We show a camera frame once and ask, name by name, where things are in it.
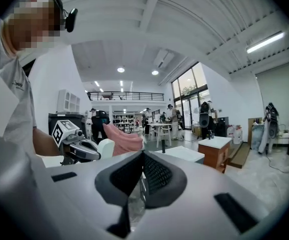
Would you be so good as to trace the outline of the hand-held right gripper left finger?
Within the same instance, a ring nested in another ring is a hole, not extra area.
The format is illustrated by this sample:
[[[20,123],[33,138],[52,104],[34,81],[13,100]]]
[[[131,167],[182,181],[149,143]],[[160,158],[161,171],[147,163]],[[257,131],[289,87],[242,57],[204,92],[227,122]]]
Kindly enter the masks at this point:
[[[102,226],[80,209],[59,188],[74,178],[71,172],[51,175],[42,159],[0,138],[0,210],[30,240],[144,240],[140,231],[130,232],[128,197],[117,193],[116,223]]]

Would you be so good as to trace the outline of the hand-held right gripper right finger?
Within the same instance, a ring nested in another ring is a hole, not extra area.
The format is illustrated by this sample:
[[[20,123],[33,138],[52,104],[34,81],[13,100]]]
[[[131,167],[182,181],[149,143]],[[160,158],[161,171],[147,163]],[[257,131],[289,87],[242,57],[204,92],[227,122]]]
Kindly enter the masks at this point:
[[[203,164],[158,153],[179,167],[187,185],[171,205],[147,209],[131,234],[131,240],[237,240],[241,234],[214,196],[230,194],[256,221],[269,211],[249,190],[226,174]]]

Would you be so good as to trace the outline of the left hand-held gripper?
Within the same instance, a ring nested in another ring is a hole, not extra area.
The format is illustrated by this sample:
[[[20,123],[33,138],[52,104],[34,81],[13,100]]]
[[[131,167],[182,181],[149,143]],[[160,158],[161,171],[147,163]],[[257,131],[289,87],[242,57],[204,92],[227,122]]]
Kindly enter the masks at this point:
[[[84,139],[82,130],[70,120],[58,120],[51,136],[63,156],[62,166],[76,164],[79,160],[88,162],[101,159],[98,146]]]

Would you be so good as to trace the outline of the person's left forearm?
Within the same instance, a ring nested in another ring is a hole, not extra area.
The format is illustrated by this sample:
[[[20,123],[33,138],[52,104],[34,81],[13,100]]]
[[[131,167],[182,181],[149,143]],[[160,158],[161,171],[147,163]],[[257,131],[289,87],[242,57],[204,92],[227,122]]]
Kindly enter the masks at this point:
[[[32,141],[35,153],[44,157],[60,156],[60,151],[52,136],[37,127],[33,128]]]

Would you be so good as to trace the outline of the dark grey cabinet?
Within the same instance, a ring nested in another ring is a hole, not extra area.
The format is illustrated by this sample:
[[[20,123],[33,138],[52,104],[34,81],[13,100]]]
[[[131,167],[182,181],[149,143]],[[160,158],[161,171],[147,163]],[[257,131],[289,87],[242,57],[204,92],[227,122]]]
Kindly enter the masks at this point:
[[[54,133],[54,128],[58,121],[62,121],[61,130],[73,130],[73,125],[77,126],[84,136],[86,136],[86,118],[84,115],[75,112],[49,113],[48,114],[48,133]]]

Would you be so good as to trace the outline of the flat white sink basin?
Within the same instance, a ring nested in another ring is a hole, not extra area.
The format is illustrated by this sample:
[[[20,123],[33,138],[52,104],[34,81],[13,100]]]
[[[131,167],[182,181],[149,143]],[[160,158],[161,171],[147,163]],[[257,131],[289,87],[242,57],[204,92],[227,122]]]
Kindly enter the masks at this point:
[[[168,148],[165,150],[164,154],[198,164],[203,164],[205,158],[203,153],[188,149],[183,146]]]

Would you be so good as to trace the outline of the white display shelf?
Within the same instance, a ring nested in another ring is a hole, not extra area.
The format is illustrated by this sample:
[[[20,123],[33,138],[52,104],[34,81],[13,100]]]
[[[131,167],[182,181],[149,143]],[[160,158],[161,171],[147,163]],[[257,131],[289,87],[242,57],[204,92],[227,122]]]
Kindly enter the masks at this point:
[[[144,132],[143,112],[115,111],[112,124],[126,134]]]

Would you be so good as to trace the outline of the black mezzanine railing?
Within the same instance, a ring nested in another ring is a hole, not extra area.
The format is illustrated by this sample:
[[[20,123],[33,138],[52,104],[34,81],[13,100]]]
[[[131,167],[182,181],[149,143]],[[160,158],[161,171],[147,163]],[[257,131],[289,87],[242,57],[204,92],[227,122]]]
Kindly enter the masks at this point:
[[[91,101],[164,101],[163,93],[154,92],[119,92],[119,91],[97,91],[87,92],[87,96]]]

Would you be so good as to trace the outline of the white table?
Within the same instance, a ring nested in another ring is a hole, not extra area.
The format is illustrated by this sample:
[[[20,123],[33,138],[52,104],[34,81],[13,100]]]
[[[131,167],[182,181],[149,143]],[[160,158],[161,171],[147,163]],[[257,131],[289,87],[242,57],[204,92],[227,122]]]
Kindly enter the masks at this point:
[[[171,145],[171,128],[172,124],[170,123],[149,123],[150,128],[153,129],[153,132],[156,135],[156,147],[158,148],[159,142],[165,138],[168,140],[168,145]]]

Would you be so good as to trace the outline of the leaning painted board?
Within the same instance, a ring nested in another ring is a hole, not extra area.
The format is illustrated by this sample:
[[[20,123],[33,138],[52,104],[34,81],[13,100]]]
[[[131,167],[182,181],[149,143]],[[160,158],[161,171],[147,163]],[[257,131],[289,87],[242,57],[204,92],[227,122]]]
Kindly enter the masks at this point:
[[[248,119],[247,144],[251,150],[258,150],[264,132],[264,122],[262,117]]]

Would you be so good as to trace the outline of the person's grey t-shirt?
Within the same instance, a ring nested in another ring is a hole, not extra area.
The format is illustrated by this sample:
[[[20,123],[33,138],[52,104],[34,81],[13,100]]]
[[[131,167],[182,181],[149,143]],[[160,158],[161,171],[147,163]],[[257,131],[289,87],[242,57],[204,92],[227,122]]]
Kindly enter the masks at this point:
[[[34,153],[36,126],[31,84],[16,56],[7,53],[0,20],[0,137]]]

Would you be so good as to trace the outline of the large glass window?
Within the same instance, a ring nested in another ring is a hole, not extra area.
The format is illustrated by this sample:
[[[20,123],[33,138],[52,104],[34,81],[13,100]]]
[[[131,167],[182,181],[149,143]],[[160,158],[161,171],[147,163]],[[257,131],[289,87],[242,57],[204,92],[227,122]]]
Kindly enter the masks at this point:
[[[203,65],[197,62],[172,83],[175,109],[180,112],[180,125],[186,130],[198,126],[200,106],[211,100]]]

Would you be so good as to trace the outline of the ceiling air vent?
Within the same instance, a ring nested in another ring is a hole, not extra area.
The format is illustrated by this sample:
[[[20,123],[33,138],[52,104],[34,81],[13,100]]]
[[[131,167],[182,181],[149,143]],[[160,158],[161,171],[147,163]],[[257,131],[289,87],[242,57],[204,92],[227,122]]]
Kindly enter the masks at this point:
[[[157,68],[166,68],[171,60],[174,58],[174,53],[169,50],[160,49],[153,64]]]

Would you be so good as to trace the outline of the fluorescent tube light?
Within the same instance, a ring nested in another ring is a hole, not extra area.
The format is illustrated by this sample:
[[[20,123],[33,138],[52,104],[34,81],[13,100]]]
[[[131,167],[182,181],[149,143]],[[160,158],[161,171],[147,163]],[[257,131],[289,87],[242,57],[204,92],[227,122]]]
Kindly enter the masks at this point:
[[[267,45],[270,45],[270,44],[282,39],[284,36],[285,36],[284,32],[282,32],[282,31],[277,32],[277,33],[263,39],[262,41],[251,45],[250,47],[248,47],[246,49],[246,52],[247,52],[247,54],[253,53],[253,52],[255,52],[255,51],[257,51],[257,50],[259,50],[259,49],[261,49]]]

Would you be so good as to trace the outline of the white wall cabinet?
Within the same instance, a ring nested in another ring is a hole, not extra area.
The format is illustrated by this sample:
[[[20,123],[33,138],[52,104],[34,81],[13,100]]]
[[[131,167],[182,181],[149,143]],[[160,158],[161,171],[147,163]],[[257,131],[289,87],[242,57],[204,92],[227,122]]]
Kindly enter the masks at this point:
[[[58,92],[57,113],[79,113],[80,98],[66,89]]]

